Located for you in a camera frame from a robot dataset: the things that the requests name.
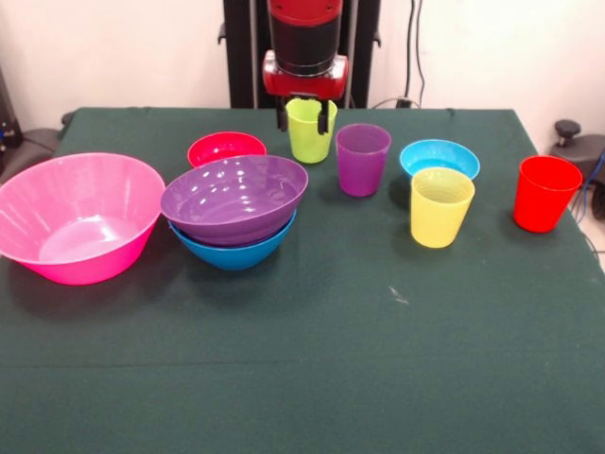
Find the power outlet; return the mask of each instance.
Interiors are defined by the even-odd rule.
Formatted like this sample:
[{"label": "power outlet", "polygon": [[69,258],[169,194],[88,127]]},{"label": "power outlet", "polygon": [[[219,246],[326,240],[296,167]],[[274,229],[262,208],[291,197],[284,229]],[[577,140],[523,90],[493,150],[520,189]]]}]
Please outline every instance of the power outlet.
[{"label": "power outlet", "polygon": [[397,104],[395,104],[395,109],[410,109],[411,107],[412,101],[407,99],[397,99]]}]

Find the yellow cup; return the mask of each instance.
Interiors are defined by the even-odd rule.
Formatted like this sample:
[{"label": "yellow cup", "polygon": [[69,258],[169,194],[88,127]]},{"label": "yellow cup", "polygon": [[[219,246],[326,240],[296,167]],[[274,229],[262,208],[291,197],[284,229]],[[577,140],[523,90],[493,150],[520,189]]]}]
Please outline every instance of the yellow cup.
[{"label": "yellow cup", "polygon": [[412,178],[411,232],[427,248],[454,242],[475,195],[475,185],[451,168],[430,167]]},{"label": "yellow cup", "polygon": [[319,163],[327,158],[337,119],[337,105],[332,101],[329,103],[329,131],[325,134],[318,133],[318,115],[321,110],[319,101],[294,98],[285,105],[285,109],[294,157],[305,164]]}]

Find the lime green cup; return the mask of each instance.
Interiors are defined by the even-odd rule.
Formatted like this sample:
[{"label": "lime green cup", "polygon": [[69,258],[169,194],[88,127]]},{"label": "lime green cup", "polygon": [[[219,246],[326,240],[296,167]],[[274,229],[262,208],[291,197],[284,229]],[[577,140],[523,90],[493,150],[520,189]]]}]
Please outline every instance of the lime green cup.
[{"label": "lime green cup", "polygon": [[328,157],[330,142],[337,120],[337,105],[330,101],[328,114],[329,131],[318,133],[318,115],[321,103],[315,99],[294,98],[285,105],[292,154],[305,164],[320,163]]}]

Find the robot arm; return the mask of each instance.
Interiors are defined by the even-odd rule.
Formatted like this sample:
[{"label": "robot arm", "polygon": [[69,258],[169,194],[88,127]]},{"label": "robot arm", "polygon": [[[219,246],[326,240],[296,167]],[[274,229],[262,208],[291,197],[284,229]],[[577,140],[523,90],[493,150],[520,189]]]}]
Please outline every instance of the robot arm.
[{"label": "robot arm", "polygon": [[271,42],[263,81],[277,96],[277,121],[287,130],[285,101],[293,96],[321,102],[320,134],[328,132],[328,101],[340,99],[349,73],[337,54],[342,0],[268,0]]}]

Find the white wall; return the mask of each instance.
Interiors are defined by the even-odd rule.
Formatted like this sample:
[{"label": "white wall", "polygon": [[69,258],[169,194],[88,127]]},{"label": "white wall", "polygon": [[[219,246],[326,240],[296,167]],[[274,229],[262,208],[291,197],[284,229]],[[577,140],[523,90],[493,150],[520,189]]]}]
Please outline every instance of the white wall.
[{"label": "white wall", "polygon": [[[371,102],[405,84],[410,0],[382,2]],[[425,107],[514,108],[540,150],[563,116],[605,132],[605,1],[424,2]],[[82,105],[227,107],[221,22],[221,0],[0,0],[0,62],[25,128]]]},{"label": "white wall", "polygon": [[0,0],[22,127],[79,106],[229,106],[220,0]]},{"label": "white wall", "polygon": [[[371,102],[401,95],[409,0],[382,0]],[[552,125],[577,119],[605,133],[605,1],[424,0],[427,108],[513,108],[539,151]],[[410,96],[418,97],[413,75]]]}]

